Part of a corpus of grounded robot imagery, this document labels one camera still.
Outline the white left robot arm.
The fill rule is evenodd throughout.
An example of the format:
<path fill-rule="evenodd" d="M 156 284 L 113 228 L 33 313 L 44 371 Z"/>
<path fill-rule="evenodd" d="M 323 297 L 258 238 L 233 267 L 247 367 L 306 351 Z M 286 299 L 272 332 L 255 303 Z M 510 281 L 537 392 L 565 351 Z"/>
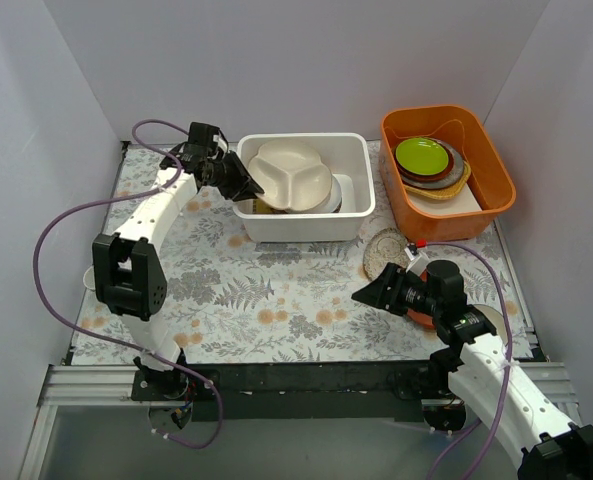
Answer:
<path fill-rule="evenodd" d="M 121 318 L 141 351 L 139 368 L 157 372 L 154 387 L 169 400 L 189 386 L 176 367 L 182 348 L 157 318 L 167 296 L 167 279 L 159 259 L 162 243 L 185 205 L 207 186 L 226 200 L 254 199 L 264 193 L 217 126 L 193 122 L 186 140 L 163 156 L 150 189 L 114 233 L 92 243 L 96 298 Z"/>

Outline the speckled beige plate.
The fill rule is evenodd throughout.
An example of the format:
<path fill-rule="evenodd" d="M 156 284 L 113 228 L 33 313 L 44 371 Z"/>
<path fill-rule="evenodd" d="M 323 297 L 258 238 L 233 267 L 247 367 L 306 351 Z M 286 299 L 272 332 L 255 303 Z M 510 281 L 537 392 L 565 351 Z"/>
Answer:
<path fill-rule="evenodd" d="M 407 268 L 410 260 L 405 253 L 407 238 L 395 228 L 379 231 L 368 243 L 363 255 L 363 269 L 369 280 L 375 280 L 388 263 Z"/>

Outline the red brown plate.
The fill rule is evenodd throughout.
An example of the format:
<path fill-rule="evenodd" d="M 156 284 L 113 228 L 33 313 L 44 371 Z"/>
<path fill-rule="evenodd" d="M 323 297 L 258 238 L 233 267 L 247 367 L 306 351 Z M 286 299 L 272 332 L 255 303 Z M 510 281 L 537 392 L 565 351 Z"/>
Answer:
<path fill-rule="evenodd" d="M 415 287 L 422 287 L 427 280 L 427 271 L 423 270 L 421 274 L 418 276 L 418 280 L 413 282 Z M 407 311 L 407 317 L 417 325 L 420 325 L 426 330 L 434 331 L 435 327 L 433 325 L 432 317 L 414 310 Z"/>

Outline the yellow bamboo mat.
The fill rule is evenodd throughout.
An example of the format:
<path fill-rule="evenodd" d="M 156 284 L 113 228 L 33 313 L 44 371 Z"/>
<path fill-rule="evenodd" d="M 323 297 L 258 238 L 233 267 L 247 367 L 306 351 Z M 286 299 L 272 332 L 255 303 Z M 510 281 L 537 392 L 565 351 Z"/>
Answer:
<path fill-rule="evenodd" d="M 272 215 L 276 214 L 277 211 L 263 200 L 255 199 L 252 201 L 252 213 L 255 215 Z"/>

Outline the cream divided plate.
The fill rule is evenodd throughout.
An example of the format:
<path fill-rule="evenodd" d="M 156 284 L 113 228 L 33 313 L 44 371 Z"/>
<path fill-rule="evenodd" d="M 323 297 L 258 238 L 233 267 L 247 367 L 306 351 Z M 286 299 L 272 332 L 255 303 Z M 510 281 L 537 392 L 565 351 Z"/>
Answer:
<path fill-rule="evenodd" d="M 318 151 L 293 138 L 261 145 L 247 170 L 263 189 L 258 197 L 279 211 L 312 210 L 323 203 L 332 190 L 332 173 Z"/>

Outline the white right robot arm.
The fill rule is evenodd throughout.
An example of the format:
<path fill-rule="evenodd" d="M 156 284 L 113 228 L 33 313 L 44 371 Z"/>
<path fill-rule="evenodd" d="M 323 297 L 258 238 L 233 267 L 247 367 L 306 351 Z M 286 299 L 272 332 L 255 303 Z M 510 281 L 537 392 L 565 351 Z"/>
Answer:
<path fill-rule="evenodd" d="M 432 261 L 424 278 L 390 263 L 352 298 L 393 315 L 431 318 L 445 347 L 430 357 L 430 389 L 463 400 L 503 446 L 519 478 L 593 479 L 593 426 L 577 425 L 507 358 L 509 338 L 468 302 L 455 263 Z"/>

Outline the pale blue rimmed plate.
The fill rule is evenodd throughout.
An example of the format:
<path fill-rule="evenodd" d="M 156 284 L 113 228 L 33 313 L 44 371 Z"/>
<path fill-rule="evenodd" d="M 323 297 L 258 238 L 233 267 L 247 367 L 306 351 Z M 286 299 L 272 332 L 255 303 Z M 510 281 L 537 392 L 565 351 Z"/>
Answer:
<path fill-rule="evenodd" d="M 319 206 L 320 213 L 335 213 L 342 206 L 342 190 L 338 179 L 332 176 L 330 192 L 327 199 Z"/>

